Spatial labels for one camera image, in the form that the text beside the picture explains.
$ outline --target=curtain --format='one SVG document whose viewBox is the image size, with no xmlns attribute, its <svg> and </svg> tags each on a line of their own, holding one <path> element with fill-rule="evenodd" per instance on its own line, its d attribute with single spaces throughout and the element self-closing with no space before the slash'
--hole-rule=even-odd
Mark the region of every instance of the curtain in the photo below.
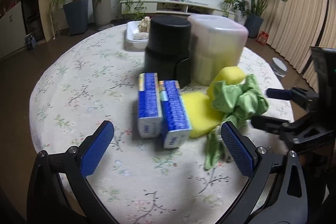
<svg viewBox="0 0 336 224">
<path fill-rule="evenodd" d="M 327 20 L 325 22 L 325 29 L 320 41 L 320 47 L 336 48 L 336 0 L 329 0 Z M 314 64 L 311 63 L 303 78 L 307 83 L 318 92 L 317 74 L 314 69 Z"/>
<path fill-rule="evenodd" d="M 269 34 L 267 43 L 299 73 L 306 65 L 320 34 L 328 0 L 269 0 L 262 31 Z"/>
</svg>

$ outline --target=wooden floor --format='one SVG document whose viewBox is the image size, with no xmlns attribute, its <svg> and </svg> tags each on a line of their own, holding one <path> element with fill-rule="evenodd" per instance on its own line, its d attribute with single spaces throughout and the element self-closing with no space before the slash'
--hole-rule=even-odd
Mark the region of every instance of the wooden floor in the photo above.
<svg viewBox="0 0 336 224">
<path fill-rule="evenodd" d="M 91 27 L 85 34 L 70 37 L 62 34 L 55 40 L 38 45 L 32 51 L 21 51 L 0 60 L 0 186 L 14 207 L 26 216 L 26 195 L 36 152 L 29 130 L 29 97 L 42 73 L 64 52 L 96 31 Z M 284 88 L 293 85 L 309 88 L 305 80 L 271 47 L 249 39 L 246 46 L 267 62 L 280 58 L 288 68 L 282 80 Z M 293 104 L 295 119 L 304 111 Z"/>
</svg>

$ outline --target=red package on floor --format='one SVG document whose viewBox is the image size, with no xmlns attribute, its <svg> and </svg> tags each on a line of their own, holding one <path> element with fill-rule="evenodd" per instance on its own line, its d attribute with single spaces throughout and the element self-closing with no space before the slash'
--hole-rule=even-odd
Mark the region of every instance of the red package on floor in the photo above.
<svg viewBox="0 0 336 224">
<path fill-rule="evenodd" d="M 268 33 L 261 31 L 258 35 L 256 41 L 259 42 L 261 45 L 265 45 L 268 39 Z"/>
</svg>

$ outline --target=white ribbed planter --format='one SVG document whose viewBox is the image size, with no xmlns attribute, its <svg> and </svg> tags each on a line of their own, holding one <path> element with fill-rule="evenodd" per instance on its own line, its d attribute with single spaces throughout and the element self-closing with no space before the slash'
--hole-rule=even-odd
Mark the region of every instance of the white ribbed planter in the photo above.
<svg viewBox="0 0 336 224">
<path fill-rule="evenodd" d="M 111 0 L 92 0 L 94 22 L 97 30 L 104 30 L 112 27 Z"/>
</svg>

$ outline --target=tablecloth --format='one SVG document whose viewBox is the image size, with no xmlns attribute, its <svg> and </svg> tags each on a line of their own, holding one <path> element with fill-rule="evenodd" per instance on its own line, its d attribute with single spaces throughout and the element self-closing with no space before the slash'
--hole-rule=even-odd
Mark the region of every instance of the tablecloth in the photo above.
<svg viewBox="0 0 336 224">
<path fill-rule="evenodd" d="M 206 137 L 182 147 L 163 149 L 159 139 L 137 133 L 137 78 L 144 52 L 125 44 L 125 25 L 96 33 L 64 53 L 37 82 L 30 98 L 29 121 L 36 151 L 65 152 L 92 135 L 103 120 L 115 135 L 95 173 L 87 179 L 112 215 L 121 223 L 213 224 L 245 185 L 234 162 L 220 161 L 204 171 Z M 244 48 L 239 66 L 254 73 L 261 90 L 282 89 L 270 66 Z M 206 87 L 195 83 L 183 92 Z M 287 101 L 268 99 L 267 116 L 293 120 Z M 248 125 L 243 133 L 256 146 L 285 153 L 278 136 Z M 61 175 L 67 191 L 66 176 Z"/>
</svg>

